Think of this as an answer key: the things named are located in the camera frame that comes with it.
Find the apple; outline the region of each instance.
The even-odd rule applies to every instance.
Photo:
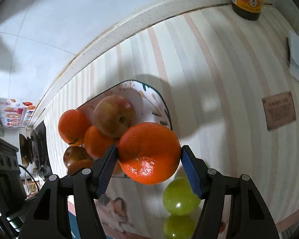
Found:
[[[80,160],[85,160],[89,159],[90,157],[86,153],[85,149],[83,147],[76,147],[76,146],[71,146],[68,147],[63,155],[63,162],[65,164],[65,167],[69,169],[69,167]]]
[[[92,164],[93,161],[91,159],[75,161],[69,166],[68,175],[72,175],[82,168],[91,168]]]
[[[163,205],[168,212],[183,216],[192,213],[201,200],[192,192],[187,177],[175,178],[163,194]]]
[[[190,239],[196,224],[189,216],[170,215],[163,224],[168,239]]]
[[[220,227],[219,227],[219,234],[221,234],[222,232],[225,231],[226,228],[226,224],[224,222],[220,223]]]
[[[22,104],[25,106],[30,106],[30,105],[32,105],[32,102],[23,102]]]
[[[131,102],[120,96],[102,99],[94,110],[94,124],[106,136],[118,138],[133,124],[135,110]]]

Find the plate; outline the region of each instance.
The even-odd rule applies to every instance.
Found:
[[[136,80],[121,82],[90,99],[77,109],[84,113],[90,123],[93,124],[95,107],[102,99],[113,94],[121,95],[133,104],[136,113],[133,125],[142,122],[155,122],[173,130],[171,117],[163,97],[150,85]]]

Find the paper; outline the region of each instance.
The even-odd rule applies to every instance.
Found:
[[[292,30],[289,32],[289,72],[299,81],[299,36]]]

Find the grape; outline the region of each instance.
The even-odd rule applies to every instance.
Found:
[[[170,215],[163,224],[163,231],[168,239],[190,239],[195,226],[189,216]]]
[[[186,177],[173,180],[163,194],[163,205],[168,212],[183,216],[189,215],[198,207],[201,200],[192,192]]]

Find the kitchen counter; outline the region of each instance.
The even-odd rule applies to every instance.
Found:
[[[165,20],[121,42],[79,72],[46,107],[53,173],[66,175],[67,145],[57,132],[61,114],[136,79],[161,93],[182,145],[224,175],[251,176],[274,221],[288,218],[299,209],[299,82],[286,63],[290,29],[271,6],[264,6],[255,22],[222,6]],[[262,99],[286,91],[292,93],[297,120],[268,131]],[[139,212],[129,215],[137,220],[136,233],[163,238],[167,185],[115,178],[107,194],[134,200]]]

